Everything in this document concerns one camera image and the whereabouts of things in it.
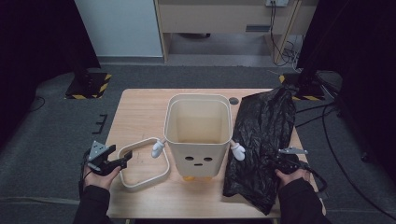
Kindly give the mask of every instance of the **yellow-black hazard tape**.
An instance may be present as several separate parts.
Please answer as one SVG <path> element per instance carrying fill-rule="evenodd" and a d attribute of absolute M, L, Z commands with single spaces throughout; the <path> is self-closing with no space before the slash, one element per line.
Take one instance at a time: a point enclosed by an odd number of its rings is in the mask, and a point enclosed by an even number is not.
<path fill-rule="evenodd" d="M 83 100 L 83 99 L 97 99 L 101 98 L 103 94 L 105 93 L 105 90 L 107 88 L 108 82 L 110 81 L 111 75 L 107 74 L 105 79 L 103 80 L 103 84 L 96 94 L 72 94 L 72 95 L 66 95 L 66 99 L 76 99 L 76 100 Z"/>
<path fill-rule="evenodd" d="M 283 83 L 285 81 L 284 76 L 279 76 L 280 83 Z M 319 101 L 319 100 L 325 100 L 324 97 L 322 96 L 310 96 L 310 95 L 304 95 L 304 96 L 293 96 L 293 100 L 310 100 L 310 101 Z"/>

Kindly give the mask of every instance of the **white wall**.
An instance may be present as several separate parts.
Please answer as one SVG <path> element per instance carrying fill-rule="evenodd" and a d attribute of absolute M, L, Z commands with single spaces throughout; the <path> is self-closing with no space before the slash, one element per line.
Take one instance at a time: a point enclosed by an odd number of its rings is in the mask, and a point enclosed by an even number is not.
<path fill-rule="evenodd" d="M 162 57 L 153 0 L 76 0 L 97 56 Z"/>

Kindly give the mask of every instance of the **wooden table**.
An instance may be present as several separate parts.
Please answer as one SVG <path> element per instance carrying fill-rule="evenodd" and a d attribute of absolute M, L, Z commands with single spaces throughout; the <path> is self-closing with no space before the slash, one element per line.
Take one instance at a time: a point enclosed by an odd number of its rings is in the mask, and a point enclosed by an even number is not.
<path fill-rule="evenodd" d="M 117 151 L 109 156 L 111 161 L 117 158 L 118 150 L 132 143 L 150 137 L 163 138 L 166 109 L 172 96 L 179 93 L 215 93 L 226 98 L 269 91 L 268 89 L 133 89 L 123 92 L 120 104 L 113 120 L 106 144 L 116 145 Z M 231 105 L 233 123 L 239 105 Z M 290 145 L 302 148 L 297 132 L 294 130 Z M 164 167 L 164 157 L 151 158 L 151 146 L 139 148 L 128 161 L 124 176 L 145 178 L 160 173 Z M 222 196 L 222 187 L 227 154 L 224 157 L 219 174 L 211 180 L 197 178 L 185 181 L 177 172 L 171 151 L 166 146 L 171 164 L 171 172 L 166 180 L 150 188 L 131 192 L 125 188 L 120 177 L 116 177 L 111 187 L 111 200 L 108 215 L 113 218 L 256 218 L 280 217 L 279 203 L 273 206 L 266 216 L 250 205 L 240 195 L 231 198 Z M 305 155 L 300 159 L 306 161 Z M 314 179 L 311 183 L 316 189 Z"/>

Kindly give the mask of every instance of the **human hand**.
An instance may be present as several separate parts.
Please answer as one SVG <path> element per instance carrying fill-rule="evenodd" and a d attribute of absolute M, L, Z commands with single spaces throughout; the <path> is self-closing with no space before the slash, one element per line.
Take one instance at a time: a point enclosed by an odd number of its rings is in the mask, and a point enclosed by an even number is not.
<path fill-rule="evenodd" d="M 280 170 L 275 169 L 276 175 L 280 178 L 280 188 L 288 185 L 291 181 L 303 178 L 305 181 L 309 182 L 310 173 L 304 169 L 298 169 L 294 173 L 285 175 Z"/>
<path fill-rule="evenodd" d="M 101 176 L 97 175 L 91 171 L 90 167 L 85 166 L 84 168 L 84 188 L 89 185 L 94 185 L 96 187 L 110 190 L 111 183 L 113 179 L 119 174 L 121 167 L 116 167 L 110 174 Z"/>

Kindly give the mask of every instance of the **black curtain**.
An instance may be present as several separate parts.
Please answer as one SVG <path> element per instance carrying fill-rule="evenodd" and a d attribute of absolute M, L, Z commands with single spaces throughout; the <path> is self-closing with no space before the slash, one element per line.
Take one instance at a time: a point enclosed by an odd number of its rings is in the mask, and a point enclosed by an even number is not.
<path fill-rule="evenodd" d="M 304 68 L 313 60 L 318 70 L 331 70 L 346 76 L 350 64 L 359 60 L 361 49 L 370 44 L 367 41 L 391 2 L 319 0 L 297 67 Z M 316 48 L 318 56 L 310 58 Z"/>
<path fill-rule="evenodd" d="M 27 113 L 38 84 L 91 67 L 100 65 L 73 0 L 1 0 L 0 146 Z"/>
<path fill-rule="evenodd" d="M 304 67 L 324 31 L 347 0 L 320 0 L 298 62 Z M 317 69 L 343 77 L 337 103 L 365 152 L 396 183 L 396 1 L 350 0 L 315 59 Z"/>

